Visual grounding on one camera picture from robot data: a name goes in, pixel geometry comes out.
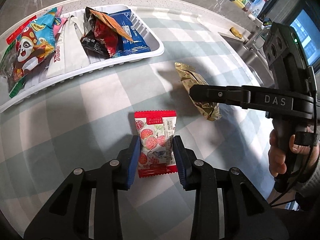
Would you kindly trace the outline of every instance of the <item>barcode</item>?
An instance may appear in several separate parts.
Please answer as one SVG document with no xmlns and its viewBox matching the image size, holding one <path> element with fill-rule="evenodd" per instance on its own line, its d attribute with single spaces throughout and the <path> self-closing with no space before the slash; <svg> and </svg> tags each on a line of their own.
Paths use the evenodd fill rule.
<svg viewBox="0 0 320 240">
<path fill-rule="evenodd" d="M 124 29 L 124 31 L 130 36 L 130 38 L 132 38 L 131 32 L 130 32 L 130 28 L 128 25 L 122 26 L 122 28 Z"/>
</svg>

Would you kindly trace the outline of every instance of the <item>cartoon panda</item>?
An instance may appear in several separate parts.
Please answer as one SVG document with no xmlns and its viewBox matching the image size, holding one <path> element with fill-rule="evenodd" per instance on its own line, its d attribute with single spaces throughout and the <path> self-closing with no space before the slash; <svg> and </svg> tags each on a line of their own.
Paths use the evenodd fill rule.
<svg viewBox="0 0 320 240">
<path fill-rule="evenodd" d="M 32 28 L 25 27 L 17 51 L 16 69 L 32 70 L 42 61 L 42 59 L 38 60 L 38 57 L 45 53 L 45 45 L 37 46 L 37 42 L 37 37 Z"/>
</svg>

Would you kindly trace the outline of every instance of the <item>gray sweater sleeve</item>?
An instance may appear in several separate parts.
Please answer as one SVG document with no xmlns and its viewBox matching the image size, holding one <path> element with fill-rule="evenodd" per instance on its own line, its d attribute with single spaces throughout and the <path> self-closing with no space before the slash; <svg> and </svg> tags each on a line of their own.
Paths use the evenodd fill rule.
<svg viewBox="0 0 320 240">
<path fill-rule="evenodd" d="M 310 179 L 305 183 L 297 183 L 295 185 L 294 190 L 299 192 L 302 196 L 308 197 L 311 195 L 319 195 L 320 194 L 320 158 L 317 160 L 317 165 L 312 173 Z"/>
</svg>

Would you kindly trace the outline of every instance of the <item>tablecloth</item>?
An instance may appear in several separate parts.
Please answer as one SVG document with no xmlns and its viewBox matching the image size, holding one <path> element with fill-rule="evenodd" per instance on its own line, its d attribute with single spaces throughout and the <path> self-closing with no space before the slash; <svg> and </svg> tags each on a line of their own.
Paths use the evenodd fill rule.
<svg viewBox="0 0 320 240">
<path fill-rule="evenodd" d="M 135 111 L 176 110 L 175 134 L 199 159 L 236 166 L 264 197 L 271 192 L 265 113 L 220 104 L 222 118 L 207 121 L 174 68 L 175 61 L 192 65 L 212 85 L 258 85 L 244 62 L 199 15 L 133 9 L 164 43 L 164 54 L 84 74 L 0 115 L 0 208 L 21 235 L 73 169 L 99 168 L 128 147 L 137 134 Z M 177 173 L 136 174 L 131 189 L 118 194 L 125 240 L 189 239 L 195 192 L 183 190 Z"/>
</svg>

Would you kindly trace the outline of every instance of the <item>sink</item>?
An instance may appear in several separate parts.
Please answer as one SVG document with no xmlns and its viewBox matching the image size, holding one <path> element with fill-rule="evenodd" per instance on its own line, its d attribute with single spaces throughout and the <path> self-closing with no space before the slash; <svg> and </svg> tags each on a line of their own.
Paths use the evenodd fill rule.
<svg viewBox="0 0 320 240">
<path fill-rule="evenodd" d="M 269 70 L 266 59 L 258 51 L 247 49 L 243 42 L 233 38 L 222 36 L 246 63 L 260 86 L 274 88 L 272 72 Z"/>
</svg>

